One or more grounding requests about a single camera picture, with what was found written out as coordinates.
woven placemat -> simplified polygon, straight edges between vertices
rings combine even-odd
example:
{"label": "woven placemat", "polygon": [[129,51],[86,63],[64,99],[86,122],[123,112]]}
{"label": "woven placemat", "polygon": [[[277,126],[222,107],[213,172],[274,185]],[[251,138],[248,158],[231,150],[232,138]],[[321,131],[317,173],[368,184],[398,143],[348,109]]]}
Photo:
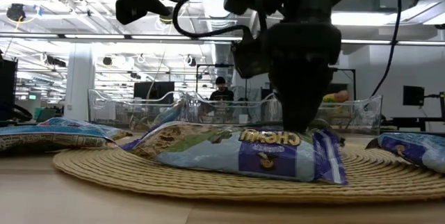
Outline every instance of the woven placemat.
{"label": "woven placemat", "polygon": [[54,165],[104,186],[181,198],[341,204],[445,197],[445,177],[432,170],[357,145],[347,145],[342,153],[347,186],[171,168],[120,149],[61,152],[54,157]]}

computer screen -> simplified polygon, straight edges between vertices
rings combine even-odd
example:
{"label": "computer screen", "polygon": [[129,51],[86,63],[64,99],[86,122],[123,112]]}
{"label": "computer screen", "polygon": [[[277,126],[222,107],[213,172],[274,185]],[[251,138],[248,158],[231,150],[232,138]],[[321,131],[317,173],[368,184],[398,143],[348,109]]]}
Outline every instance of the computer screen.
{"label": "computer screen", "polygon": [[[15,101],[15,71],[17,63],[15,61],[0,61],[0,104],[11,108]],[[9,120],[10,114],[0,111],[0,121]]]}
{"label": "computer screen", "polygon": [[423,106],[425,88],[417,86],[403,86],[404,106]]}
{"label": "computer screen", "polygon": [[[175,83],[173,81],[155,82],[148,97],[148,91],[150,90],[151,85],[152,82],[135,83],[133,98],[138,97],[142,99],[161,99],[167,93],[175,91]],[[162,103],[173,103],[173,96],[168,96],[168,98],[166,98],[165,101],[163,100]]]}

fluorescent light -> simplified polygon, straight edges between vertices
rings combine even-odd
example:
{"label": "fluorescent light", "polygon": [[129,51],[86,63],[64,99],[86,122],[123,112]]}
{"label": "fluorescent light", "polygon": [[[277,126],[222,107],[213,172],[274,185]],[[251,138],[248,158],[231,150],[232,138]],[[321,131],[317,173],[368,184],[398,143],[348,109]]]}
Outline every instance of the fluorescent light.
{"label": "fluorescent light", "polygon": [[32,75],[30,75],[29,73],[27,73],[27,72],[17,72],[17,78],[20,78],[20,79],[32,79],[33,78],[33,76]]}
{"label": "fluorescent light", "polygon": [[356,45],[389,45],[390,40],[341,40],[342,44],[356,44]]}
{"label": "fluorescent light", "polygon": [[190,40],[187,36],[182,35],[132,35],[135,40]]}
{"label": "fluorescent light", "polygon": [[123,35],[65,35],[66,38],[77,39],[124,39]]}
{"label": "fluorescent light", "polygon": [[56,92],[60,92],[60,93],[64,93],[64,92],[65,92],[64,89],[55,88],[55,87],[53,87],[53,86],[50,86],[49,89],[51,89],[51,90],[53,90],[53,91],[56,91]]}
{"label": "fluorescent light", "polygon": [[199,22],[238,22],[237,19],[214,19],[214,18],[198,18]]}
{"label": "fluorescent light", "polygon": [[52,33],[0,33],[0,37],[13,38],[58,38],[58,35]]}
{"label": "fluorescent light", "polygon": [[47,91],[44,91],[44,90],[42,90],[42,91],[32,91],[32,93],[40,93],[41,95],[46,95]]}
{"label": "fluorescent light", "polygon": [[427,46],[440,46],[445,47],[445,41],[416,41],[416,40],[401,40],[397,42],[397,45],[405,45],[405,46],[419,46],[419,47],[427,47]]}
{"label": "fluorescent light", "polygon": [[424,23],[425,25],[442,25],[445,24],[445,13],[438,15]]}
{"label": "fluorescent light", "polygon": [[[187,36],[182,35],[132,35],[134,40],[191,40]],[[242,40],[242,37],[234,36],[211,36],[203,37],[198,40],[212,40],[212,41],[232,41]]]}
{"label": "fluorescent light", "polygon": [[334,25],[344,26],[382,26],[389,22],[388,15],[384,13],[332,13],[331,20]]}

desk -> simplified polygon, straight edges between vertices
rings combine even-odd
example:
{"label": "desk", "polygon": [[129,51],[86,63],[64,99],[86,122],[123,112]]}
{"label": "desk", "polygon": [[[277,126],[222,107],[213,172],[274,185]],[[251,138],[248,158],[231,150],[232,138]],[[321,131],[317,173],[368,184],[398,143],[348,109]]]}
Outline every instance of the desk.
{"label": "desk", "polygon": [[419,128],[420,131],[426,131],[427,122],[443,122],[442,117],[396,117],[392,120],[388,120],[382,123],[383,126],[396,126],[397,129],[401,127],[406,128]]}
{"label": "desk", "polygon": [[445,217],[445,202],[312,206],[154,197],[76,179],[51,160],[51,154],[0,159],[1,224],[419,224]]}

chips bag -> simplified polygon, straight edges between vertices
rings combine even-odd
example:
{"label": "chips bag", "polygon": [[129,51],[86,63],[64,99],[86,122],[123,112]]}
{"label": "chips bag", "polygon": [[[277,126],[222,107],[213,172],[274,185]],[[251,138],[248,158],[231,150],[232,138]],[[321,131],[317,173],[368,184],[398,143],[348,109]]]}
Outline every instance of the chips bag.
{"label": "chips bag", "polygon": [[62,126],[0,127],[0,154],[30,154],[76,147],[113,147],[98,129]]}
{"label": "chips bag", "polygon": [[51,118],[45,122],[39,123],[39,126],[59,126],[59,127],[80,127],[84,131],[92,130],[101,133],[103,137],[107,137],[113,141],[119,140],[127,136],[133,136],[132,133],[115,127],[105,125],[96,125],[81,120],[70,120],[65,118]]}
{"label": "chips bag", "polygon": [[445,173],[445,138],[429,134],[384,133],[369,148],[381,148],[418,166]]}
{"label": "chips bag", "polygon": [[339,138],[311,134],[169,122],[121,148],[180,168],[310,182],[347,184]]}

